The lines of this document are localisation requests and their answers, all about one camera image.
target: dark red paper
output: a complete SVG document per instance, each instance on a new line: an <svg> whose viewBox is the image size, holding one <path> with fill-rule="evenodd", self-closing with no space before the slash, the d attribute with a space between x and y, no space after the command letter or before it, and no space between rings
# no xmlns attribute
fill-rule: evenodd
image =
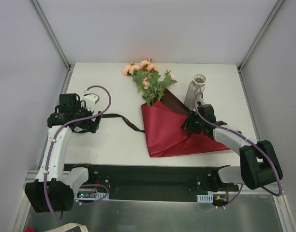
<svg viewBox="0 0 296 232"><path fill-rule="evenodd" d="M204 134L183 130L181 125L187 116L174 113L160 101L153 106L142 105L141 108L150 157L181 156L229 149Z"/></svg>

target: flower bouquet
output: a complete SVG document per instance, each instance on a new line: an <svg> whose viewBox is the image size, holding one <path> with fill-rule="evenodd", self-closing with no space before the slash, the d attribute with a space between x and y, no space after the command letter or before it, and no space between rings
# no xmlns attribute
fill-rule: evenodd
<svg viewBox="0 0 296 232"><path fill-rule="evenodd" d="M132 76L146 100L141 109L149 155L169 157L228 149L204 134L181 128L189 109L168 90L177 82L176 77L170 70L160 75L151 61L143 60L139 65L131 62L123 69L124 75Z"/></svg>

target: strap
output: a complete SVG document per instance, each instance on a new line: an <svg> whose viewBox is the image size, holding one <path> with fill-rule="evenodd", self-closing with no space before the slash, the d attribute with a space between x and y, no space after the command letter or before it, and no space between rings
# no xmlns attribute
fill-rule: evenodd
<svg viewBox="0 0 296 232"><path fill-rule="evenodd" d="M103 114L102 118L115 118L115 117L121 117L123 119L123 121L129 126L131 127L134 131L138 131L138 132L143 132L145 133L144 130L140 130L136 125L134 125L132 122L130 122L126 117L119 115L119 114ZM88 132L87 130L81 130L81 131L74 131L75 133L78 134L83 134Z"/></svg>

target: white table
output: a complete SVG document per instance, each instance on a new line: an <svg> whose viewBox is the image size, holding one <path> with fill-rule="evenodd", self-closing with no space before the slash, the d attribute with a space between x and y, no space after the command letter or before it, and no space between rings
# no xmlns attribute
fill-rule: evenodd
<svg viewBox="0 0 296 232"><path fill-rule="evenodd" d="M135 83L121 71L125 63L76 63L68 93L83 97L84 89L92 85L107 88L112 104L107 113L125 116L138 128L144 129L140 105L145 103ZM169 69L178 83L170 87L173 94L184 101L189 83L195 74L207 78L205 102L212 104L217 120L227 122L233 129L255 138L235 65L217 64L157 64L160 72ZM100 95L97 110L103 110L108 97L102 89L92 89ZM239 165L239 157L231 150L167 158L150 158L145 135L133 131L121 118L104 118L95 134L74 134L68 146L65 163L102 165L184 166L207 167Z"/></svg>

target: gray wall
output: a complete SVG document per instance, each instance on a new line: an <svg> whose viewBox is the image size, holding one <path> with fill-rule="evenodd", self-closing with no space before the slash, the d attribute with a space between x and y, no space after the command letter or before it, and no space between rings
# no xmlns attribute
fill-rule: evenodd
<svg viewBox="0 0 296 232"><path fill-rule="evenodd" d="M71 63L239 64L276 0L40 0Z"/></svg>
<svg viewBox="0 0 296 232"><path fill-rule="evenodd" d="M30 2L0 1L0 232L36 166L65 74Z"/></svg>
<svg viewBox="0 0 296 232"><path fill-rule="evenodd" d="M288 0L243 70L262 139L275 147L296 219L296 0Z"/></svg>

